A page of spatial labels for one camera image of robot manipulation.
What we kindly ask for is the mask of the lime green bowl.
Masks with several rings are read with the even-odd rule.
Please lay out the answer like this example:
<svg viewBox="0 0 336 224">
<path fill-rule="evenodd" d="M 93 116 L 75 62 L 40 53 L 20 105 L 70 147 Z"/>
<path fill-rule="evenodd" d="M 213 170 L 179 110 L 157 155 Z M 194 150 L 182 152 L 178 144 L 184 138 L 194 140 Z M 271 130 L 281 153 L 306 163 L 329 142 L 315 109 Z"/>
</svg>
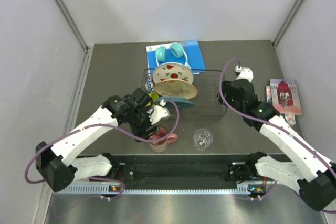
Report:
<svg viewBox="0 0 336 224">
<path fill-rule="evenodd" d="M 156 92 L 149 93 L 152 102 L 155 102 L 160 96 Z"/>
</svg>

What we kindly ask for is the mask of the patterned blue red bowl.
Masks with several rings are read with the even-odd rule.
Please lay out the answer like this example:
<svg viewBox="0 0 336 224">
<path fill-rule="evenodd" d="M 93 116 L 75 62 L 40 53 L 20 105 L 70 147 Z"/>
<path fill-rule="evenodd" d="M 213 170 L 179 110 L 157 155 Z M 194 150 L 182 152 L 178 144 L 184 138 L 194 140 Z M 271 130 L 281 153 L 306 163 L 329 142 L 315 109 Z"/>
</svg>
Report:
<svg viewBox="0 0 336 224">
<path fill-rule="evenodd" d="M 153 84 L 153 79 L 152 79 L 152 75 L 148 75 L 146 82 L 145 82 L 145 87 L 146 89 L 150 92 L 153 93 L 155 92 L 155 88 L 154 88 L 154 84 Z"/>
</svg>

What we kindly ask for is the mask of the pink glass mug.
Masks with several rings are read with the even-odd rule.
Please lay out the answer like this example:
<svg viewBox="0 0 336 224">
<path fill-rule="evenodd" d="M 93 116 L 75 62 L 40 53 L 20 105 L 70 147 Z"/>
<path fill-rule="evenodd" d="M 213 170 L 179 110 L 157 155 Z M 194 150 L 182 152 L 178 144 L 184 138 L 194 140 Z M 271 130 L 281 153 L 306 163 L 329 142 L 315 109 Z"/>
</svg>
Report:
<svg viewBox="0 0 336 224">
<path fill-rule="evenodd" d="M 174 141 L 176 141 L 178 135 L 176 133 L 168 134 L 166 129 L 160 127 L 159 131 L 153 134 L 149 140 L 154 140 L 154 142 L 149 143 L 150 148 L 157 152 L 164 152 L 168 145 Z"/>
</svg>

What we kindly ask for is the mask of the orange floral plate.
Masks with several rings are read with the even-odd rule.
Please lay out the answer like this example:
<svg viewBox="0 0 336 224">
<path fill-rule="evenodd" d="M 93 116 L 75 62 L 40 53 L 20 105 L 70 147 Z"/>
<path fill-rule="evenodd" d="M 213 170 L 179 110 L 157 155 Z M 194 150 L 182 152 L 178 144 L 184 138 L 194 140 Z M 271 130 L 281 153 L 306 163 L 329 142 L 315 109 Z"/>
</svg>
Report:
<svg viewBox="0 0 336 224">
<path fill-rule="evenodd" d="M 198 95 L 198 89 L 187 81 L 168 79 L 154 85 L 156 93 L 162 97 L 192 99 Z"/>
</svg>

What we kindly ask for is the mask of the teal scalloped plate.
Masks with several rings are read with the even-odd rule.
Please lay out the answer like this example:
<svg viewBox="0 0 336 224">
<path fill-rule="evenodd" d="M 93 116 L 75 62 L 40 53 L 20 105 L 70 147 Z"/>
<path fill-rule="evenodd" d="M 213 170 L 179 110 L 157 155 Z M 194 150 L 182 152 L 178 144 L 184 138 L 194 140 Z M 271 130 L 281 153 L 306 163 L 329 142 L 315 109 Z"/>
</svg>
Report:
<svg viewBox="0 0 336 224">
<path fill-rule="evenodd" d="M 161 101 L 164 101 L 167 108 L 172 108 L 173 105 L 169 103 L 168 100 L 173 101 L 179 108 L 192 108 L 195 106 L 195 104 L 188 99 L 179 97 L 159 97 L 154 100 L 154 104 L 160 104 Z"/>
</svg>

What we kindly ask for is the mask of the black wire dish rack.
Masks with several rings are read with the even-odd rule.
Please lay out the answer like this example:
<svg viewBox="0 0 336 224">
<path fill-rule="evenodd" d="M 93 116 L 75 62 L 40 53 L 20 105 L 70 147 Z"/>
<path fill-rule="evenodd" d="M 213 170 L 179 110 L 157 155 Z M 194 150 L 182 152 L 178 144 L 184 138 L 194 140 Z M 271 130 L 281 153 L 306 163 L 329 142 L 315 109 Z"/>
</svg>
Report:
<svg viewBox="0 0 336 224">
<path fill-rule="evenodd" d="M 226 107 L 218 102 L 218 79 L 220 71 L 206 70 L 194 75 L 192 83 L 198 89 L 198 95 L 189 101 L 195 104 L 192 108 L 179 108 L 180 116 L 183 118 L 218 118 L 226 113 Z M 150 75 L 148 69 L 144 70 L 141 87 L 149 93 L 145 87 L 146 79 Z M 176 116 L 174 106 L 168 108 L 171 117 Z"/>
</svg>

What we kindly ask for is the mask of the white watermelon pattern plate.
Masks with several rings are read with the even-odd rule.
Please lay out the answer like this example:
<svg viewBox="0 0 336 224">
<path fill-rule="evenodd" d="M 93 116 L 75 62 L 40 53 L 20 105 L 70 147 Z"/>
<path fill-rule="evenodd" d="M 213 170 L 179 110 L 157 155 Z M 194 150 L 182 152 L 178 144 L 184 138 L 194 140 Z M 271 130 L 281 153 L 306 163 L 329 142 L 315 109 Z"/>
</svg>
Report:
<svg viewBox="0 0 336 224">
<path fill-rule="evenodd" d="M 164 63 L 154 69 L 152 80 L 155 84 L 169 79 L 180 79 L 192 84 L 194 75 L 189 67 L 181 63 Z"/>
</svg>

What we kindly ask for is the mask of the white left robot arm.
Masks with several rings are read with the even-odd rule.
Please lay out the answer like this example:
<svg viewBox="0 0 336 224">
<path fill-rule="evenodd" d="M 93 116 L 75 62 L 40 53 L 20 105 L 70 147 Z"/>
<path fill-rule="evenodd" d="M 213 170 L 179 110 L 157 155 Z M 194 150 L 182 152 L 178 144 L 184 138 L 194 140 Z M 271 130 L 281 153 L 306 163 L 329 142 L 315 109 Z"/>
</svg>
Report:
<svg viewBox="0 0 336 224">
<path fill-rule="evenodd" d="M 36 146 L 36 169 L 54 192 L 68 187 L 73 181 L 91 177 L 114 180 L 119 164 L 109 153 L 80 157 L 80 153 L 108 131 L 128 124 L 134 139 L 148 140 L 159 131 L 159 123 L 170 113 L 162 101 L 153 105 L 152 98 L 137 88 L 132 94 L 109 97 L 83 123 L 56 143 L 41 142 Z"/>
</svg>

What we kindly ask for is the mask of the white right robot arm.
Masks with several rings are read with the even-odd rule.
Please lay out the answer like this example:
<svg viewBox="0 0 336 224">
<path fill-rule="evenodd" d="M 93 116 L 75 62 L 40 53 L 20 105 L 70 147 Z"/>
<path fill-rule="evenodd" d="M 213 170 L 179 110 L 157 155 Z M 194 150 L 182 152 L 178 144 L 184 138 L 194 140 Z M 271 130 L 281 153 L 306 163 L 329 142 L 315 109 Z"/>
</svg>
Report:
<svg viewBox="0 0 336 224">
<path fill-rule="evenodd" d="M 246 176 L 252 180 L 263 176 L 280 182 L 311 209 L 324 211 L 335 201 L 335 162 L 310 146 L 272 105 L 260 101 L 252 80 L 253 72 L 248 68 L 239 70 L 234 81 L 226 81 L 221 74 L 219 102 L 271 140 L 292 163 L 279 162 L 262 152 L 253 153 L 246 161 Z"/>
</svg>

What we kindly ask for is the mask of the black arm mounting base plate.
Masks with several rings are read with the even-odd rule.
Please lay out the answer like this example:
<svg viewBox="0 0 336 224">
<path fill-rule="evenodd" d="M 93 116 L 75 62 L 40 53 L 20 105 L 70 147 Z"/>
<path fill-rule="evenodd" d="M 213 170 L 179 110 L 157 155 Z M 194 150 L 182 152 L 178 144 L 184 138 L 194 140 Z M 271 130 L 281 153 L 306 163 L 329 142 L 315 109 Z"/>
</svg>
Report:
<svg viewBox="0 0 336 224">
<path fill-rule="evenodd" d="M 246 155 L 116 155 L 110 178 L 135 182 L 144 178 L 208 178 L 243 182 L 258 175 Z"/>
</svg>

